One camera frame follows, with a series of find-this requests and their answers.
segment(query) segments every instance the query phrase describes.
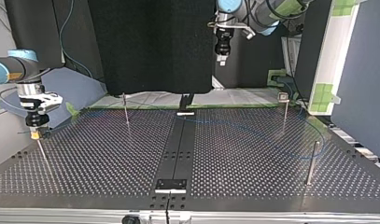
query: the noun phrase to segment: white wall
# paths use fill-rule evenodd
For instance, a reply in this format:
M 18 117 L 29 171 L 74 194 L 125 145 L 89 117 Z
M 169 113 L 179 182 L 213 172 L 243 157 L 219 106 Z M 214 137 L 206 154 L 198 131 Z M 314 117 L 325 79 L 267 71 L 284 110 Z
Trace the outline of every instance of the white wall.
M 4 5 L 4 0 L 0 0 L 0 5 Z M 0 18 L 9 26 L 7 15 L 2 9 Z M 0 22 L 0 57 L 7 56 L 7 51 L 15 48 L 10 31 Z M 10 85 L 1 85 L 0 91 L 9 87 Z M 23 118 L 0 109 L 0 163 L 32 143 L 28 134 L 18 134 L 27 130 Z

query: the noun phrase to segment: robotic arm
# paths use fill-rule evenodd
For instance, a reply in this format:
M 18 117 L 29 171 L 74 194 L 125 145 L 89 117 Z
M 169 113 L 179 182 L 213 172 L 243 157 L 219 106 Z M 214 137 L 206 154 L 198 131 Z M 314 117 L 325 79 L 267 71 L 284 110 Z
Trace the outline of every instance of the robotic arm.
M 10 50 L 7 58 L 0 58 L 0 85 L 16 83 L 21 106 L 27 111 L 26 125 L 35 140 L 49 136 L 47 113 L 59 107 L 63 98 L 45 91 L 41 83 L 38 60 L 31 50 Z
M 270 35 L 277 25 L 301 17 L 313 0 L 217 0 L 216 21 L 212 24 L 218 43 L 215 46 L 220 66 L 231 53 L 234 30 L 240 29 L 247 39 L 256 33 Z

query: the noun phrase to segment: metal plate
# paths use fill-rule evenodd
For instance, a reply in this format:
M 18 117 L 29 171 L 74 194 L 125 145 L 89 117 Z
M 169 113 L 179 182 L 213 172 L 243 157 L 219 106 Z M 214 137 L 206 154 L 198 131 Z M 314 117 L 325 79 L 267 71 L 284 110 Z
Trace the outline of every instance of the metal plate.
M 149 209 L 174 113 L 84 113 L 44 142 L 47 161 L 29 147 L 0 165 L 0 207 Z
M 380 213 L 380 170 L 317 119 L 298 114 L 290 109 L 285 122 L 283 108 L 196 111 L 180 147 L 192 163 L 176 167 L 176 179 L 190 179 L 180 208 Z M 183 144 L 191 132 L 193 144 Z M 315 141 L 323 147 L 306 186 Z

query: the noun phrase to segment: metal rod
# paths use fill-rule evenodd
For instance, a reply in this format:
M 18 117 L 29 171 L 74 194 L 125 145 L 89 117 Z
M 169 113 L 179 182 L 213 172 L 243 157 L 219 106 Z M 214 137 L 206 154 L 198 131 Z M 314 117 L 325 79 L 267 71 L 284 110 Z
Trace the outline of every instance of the metal rod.
M 316 151 L 319 148 L 319 146 L 320 146 L 320 142 L 316 141 L 314 144 L 313 152 L 312 152 L 311 163 L 309 165 L 308 177 L 306 177 L 306 185 L 311 185 L 312 175 L 313 175 L 313 172 L 315 169 L 315 161 L 316 161 L 315 155 L 316 155 Z
M 37 143 L 38 143 L 38 147 L 39 147 L 39 149 L 41 151 L 42 157 L 44 158 L 44 160 L 47 160 L 48 158 L 47 158 L 47 155 L 45 154 L 45 151 L 44 151 L 44 148 L 43 148 L 43 146 L 41 144 L 41 141 L 37 140 Z
M 286 122 L 286 119 L 288 118 L 288 110 L 289 110 L 289 101 L 286 102 L 285 122 Z
M 128 109 L 126 108 L 126 95 L 125 95 L 125 93 L 122 94 L 122 101 L 123 101 L 123 107 L 125 108 L 126 123 L 129 124 L 129 116 L 128 116 Z

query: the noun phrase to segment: optical breadboard table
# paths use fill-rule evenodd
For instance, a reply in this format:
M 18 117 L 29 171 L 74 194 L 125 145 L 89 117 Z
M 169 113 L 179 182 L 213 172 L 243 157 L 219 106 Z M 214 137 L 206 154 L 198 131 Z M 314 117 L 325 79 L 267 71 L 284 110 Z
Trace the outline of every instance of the optical breadboard table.
M 380 215 L 380 169 L 290 108 L 95 109 L 0 165 L 0 219 L 67 210 Z M 315 142 L 315 169 L 306 185 Z M 161 181 L 184 192 L 156 193 Z

